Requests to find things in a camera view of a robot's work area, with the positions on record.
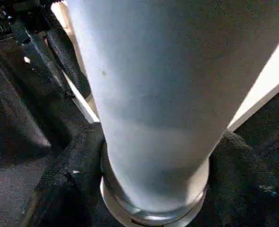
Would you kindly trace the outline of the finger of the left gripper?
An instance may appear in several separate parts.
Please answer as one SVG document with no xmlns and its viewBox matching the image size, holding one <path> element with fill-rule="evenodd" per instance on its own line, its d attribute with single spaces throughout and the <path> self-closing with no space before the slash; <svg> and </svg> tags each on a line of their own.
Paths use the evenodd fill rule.
<svg viewBox="0 0 279 227">
<path fill-rule="evenodd" d="M 47 31 L 47 42 L 59 66 L 80 94 L 87 98 L 91 94 L 91 88 L 86 75 L 81 71 L 74 46 L 67 33 L 63 29 L 51 29 Z"/>
</svg>

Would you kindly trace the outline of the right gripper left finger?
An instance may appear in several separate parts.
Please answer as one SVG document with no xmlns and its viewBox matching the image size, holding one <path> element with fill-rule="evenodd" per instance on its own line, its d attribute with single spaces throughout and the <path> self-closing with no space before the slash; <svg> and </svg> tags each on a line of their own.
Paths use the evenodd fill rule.
<svg viewBox="0 0 279 227">
<path fill-rule="evenodd" d="M 23 227 L 91 227 L 101 182 L 105 143 L 100 124 L 90 124 L 48 166 L 32 192 Z"/>
</svg>

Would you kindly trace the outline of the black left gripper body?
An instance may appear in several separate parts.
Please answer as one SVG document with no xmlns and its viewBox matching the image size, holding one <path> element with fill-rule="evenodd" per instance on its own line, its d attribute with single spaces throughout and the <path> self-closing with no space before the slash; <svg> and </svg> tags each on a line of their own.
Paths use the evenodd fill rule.
<svg viewBox="0 0 279 227">
<path fill-rule="evenodd" d="M 19 42 L 27 32 L 37 34 L 52 27 L 53 0 L 0 0 L 0 38 L 13 33 Z"/>
</svg>

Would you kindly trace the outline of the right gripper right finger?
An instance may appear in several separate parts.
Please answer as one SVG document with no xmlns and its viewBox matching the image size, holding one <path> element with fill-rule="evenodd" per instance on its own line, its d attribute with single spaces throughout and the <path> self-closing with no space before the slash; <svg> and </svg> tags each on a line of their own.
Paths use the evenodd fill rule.
<svg viewBox="0 0 279 227">
<path fill-rule="evenodd" d="M 207 195 L 193 227 L 279 227 L 279 179 L 239 135 L 210 156 Z"/>
</svg>

